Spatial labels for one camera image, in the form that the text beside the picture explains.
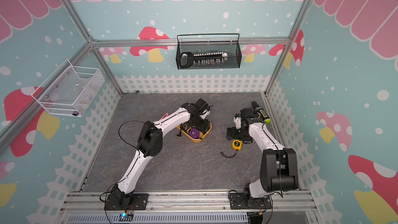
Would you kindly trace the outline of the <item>small yellow tape measure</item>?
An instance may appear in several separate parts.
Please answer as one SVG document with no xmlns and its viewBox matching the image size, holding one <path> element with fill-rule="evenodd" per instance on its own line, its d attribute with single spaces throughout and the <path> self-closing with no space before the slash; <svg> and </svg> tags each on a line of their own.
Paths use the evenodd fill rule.
<svg viewBox="0 0 398 224">
<path fill-rule="evenodd" d="M 243 145 L 243 142 L 242 142 L 242 141 L 240 141 L 240 140 L 234 140 L 233 143 L 232 143 L 232 147 L 233 147 L 233 149 L 235 150 L 235 153 L 234 153 L 233 155 L 231 155 L 231 156 L 227 156 L 227 155 L 224 154 L 223 152 L 221 152 L 220 154 L 221 154 L 224 158 L 232 159 L 232 158 L 234 158 L 234 157 L 236 156 L 237 152 L 241 150 L 242 145 Z"/>
</svg>

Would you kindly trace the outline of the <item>purple tape measure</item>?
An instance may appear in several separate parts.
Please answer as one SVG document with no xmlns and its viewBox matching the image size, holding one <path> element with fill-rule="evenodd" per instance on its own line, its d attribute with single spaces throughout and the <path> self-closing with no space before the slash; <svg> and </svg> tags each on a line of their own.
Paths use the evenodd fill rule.
<svg viewBox="0 0 398 224">
<path fill-rule="evenodd" d="M 200 139 L 201 137 L 201 132 L 196 129 L 196 128 L 191 128 L 190 131 L 188 132 L 188 135 L 192 138 L 192 139 Z"/>
</svg>

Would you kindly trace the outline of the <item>yellow plastic storage box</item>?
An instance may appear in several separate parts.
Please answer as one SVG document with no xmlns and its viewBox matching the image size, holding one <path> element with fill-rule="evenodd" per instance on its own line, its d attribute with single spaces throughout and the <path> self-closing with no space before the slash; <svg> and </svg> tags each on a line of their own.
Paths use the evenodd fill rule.
<svg viewBox="0 0 398 224">
<path fill-rule="evenodd" d="M 200 126 L 195 126 L 190 122 L 185 122 L 177 127 L 179 130 L 178 136 L 185 135 L 194 143 L 200 143 L 207 138 L 212 130 L 212 124 L 208 121 Z"/>
</svg>

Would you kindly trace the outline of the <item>black yellow round tape measure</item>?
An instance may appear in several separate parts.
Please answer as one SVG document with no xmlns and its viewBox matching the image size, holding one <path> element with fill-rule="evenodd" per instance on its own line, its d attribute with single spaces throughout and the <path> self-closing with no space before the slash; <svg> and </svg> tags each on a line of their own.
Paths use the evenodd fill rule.
<svg viewBox="0 0 398 224">
<path fill-rule="evenodd" d="M 184 132 L 188 133 L 190 131 L 190 129 L 191 129 L 191 125 L 189 123 L 184 123 L 184 124 L 181 125 L 181 129 Z"/>
</svg>

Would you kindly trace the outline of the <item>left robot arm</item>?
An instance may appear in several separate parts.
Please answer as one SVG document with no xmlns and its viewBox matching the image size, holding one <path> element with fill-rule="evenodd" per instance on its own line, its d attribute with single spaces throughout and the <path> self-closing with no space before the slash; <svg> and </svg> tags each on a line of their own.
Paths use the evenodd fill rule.
<svg viewBox="0 0 398 224">
<path fill-rule="evenodd" d="M 158 155 L 163 148 L 163 138 L 173 129 L 183 124 L 191 123 L 194 128 L 208 132 L 211 123 L 206 119 L 212 108 L 206 101 L 199 99 L 195 103 L 184 103 L 172 114 L 162 119 L 143 123 L 142 130 L 138 137 L 134 158 L 127 168 L 122 178 L 111 185 L 104 193 L 105 199 L 100 199 L 104 203 L 104 210 L 143 210 L 139 206 L 140 200 L 134 194 L 138 179 L 143 173 L 150 160 Z"/>
</svg>

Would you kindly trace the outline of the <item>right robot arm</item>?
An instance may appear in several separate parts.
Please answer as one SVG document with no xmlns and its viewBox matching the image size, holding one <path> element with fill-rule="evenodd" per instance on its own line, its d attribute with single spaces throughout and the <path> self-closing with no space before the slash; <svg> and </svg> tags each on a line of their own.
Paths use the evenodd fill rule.
<svg viewBox="0 0 398 224">
<path fill-rule="evenodd" d="M 255 142 L 261 152 L 259 179 L 248 183 L 242 193 L 229 192 L 232 209 L 271 208 L 271 195 L 299 188 L 296 152 L 286 148 L 267 129 L 271 122 L 263 107 L 252 102 L 251 108 L 244 108 L 234 117 L 235 127 L 227 128 L 226 138 L 232 141 L 236 151 L 243 144 Z"/>
</svg>

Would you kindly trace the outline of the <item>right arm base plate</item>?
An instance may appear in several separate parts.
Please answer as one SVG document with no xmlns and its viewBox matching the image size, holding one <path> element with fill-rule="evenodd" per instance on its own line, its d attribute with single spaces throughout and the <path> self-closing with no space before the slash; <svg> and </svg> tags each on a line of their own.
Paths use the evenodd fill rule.
<svg viewBox="0 0 398 224">
<path fill-rule="evenodd" d="M 272 208 L 269 196 L 252 198 L 250 195 L 239 192 L 229 192 L 228 198 L 231 209 L 260 209 L 262 211 Z"/>
</svg>

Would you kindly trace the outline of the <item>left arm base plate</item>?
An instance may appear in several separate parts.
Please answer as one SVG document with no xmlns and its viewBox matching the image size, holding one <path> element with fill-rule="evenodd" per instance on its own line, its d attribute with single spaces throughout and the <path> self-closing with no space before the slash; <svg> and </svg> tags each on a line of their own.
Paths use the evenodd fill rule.
<svg viewBox="0 0 398 224">
<path fill-rule="evenodd" d="M 110 194 L 108 196 L 104 210 L 106 211 L 144 211 L 148 203 L 148 194 Z"/>
</svg>

